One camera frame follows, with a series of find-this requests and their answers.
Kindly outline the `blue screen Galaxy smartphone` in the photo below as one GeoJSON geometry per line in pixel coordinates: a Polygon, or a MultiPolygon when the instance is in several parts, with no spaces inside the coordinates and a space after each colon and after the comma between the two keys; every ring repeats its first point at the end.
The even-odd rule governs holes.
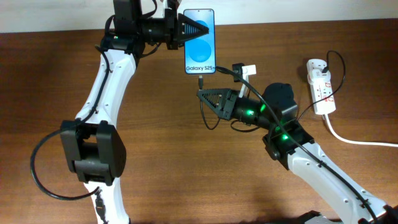
{"type": "Polygon", "coordinates": [[[215,73],[215,13],[212,9],[186,9],[184,16],[209,28],[209,33],[185,43],[185,73],[202,75],[215,73]]]}

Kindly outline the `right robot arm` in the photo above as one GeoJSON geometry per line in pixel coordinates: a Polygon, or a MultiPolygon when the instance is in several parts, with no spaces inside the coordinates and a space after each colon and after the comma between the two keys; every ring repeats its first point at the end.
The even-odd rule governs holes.
{"type": "Polygon", "coordinates": [[[198,90],[197,97],[221,119],[266,129],[262,140],[270,157],[311,186],[342,223],[397,223],[397,209],[344,173],[304,130],[289,84],[269,85],[258,100],[229,88],[198,90]]]}

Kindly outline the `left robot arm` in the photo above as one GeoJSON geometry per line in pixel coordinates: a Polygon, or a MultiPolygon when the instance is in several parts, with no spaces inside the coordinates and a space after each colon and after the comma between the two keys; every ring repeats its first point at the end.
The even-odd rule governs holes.
{"type": "Polygon", "coordinates": [[[124,93],[145,46],[164,43],[177,50],[209,33],[204,24],[177,12],[167,1],[162,18],[143,13],[140,0],[114,0],[114,15],[105,24],[97,49],[100,66],[85,105],[73,121],[63,121],[60,137],[67,166],[89,190],[98,223],[130,223],[121,193],[126,148],[116,125],[124,93]]]}

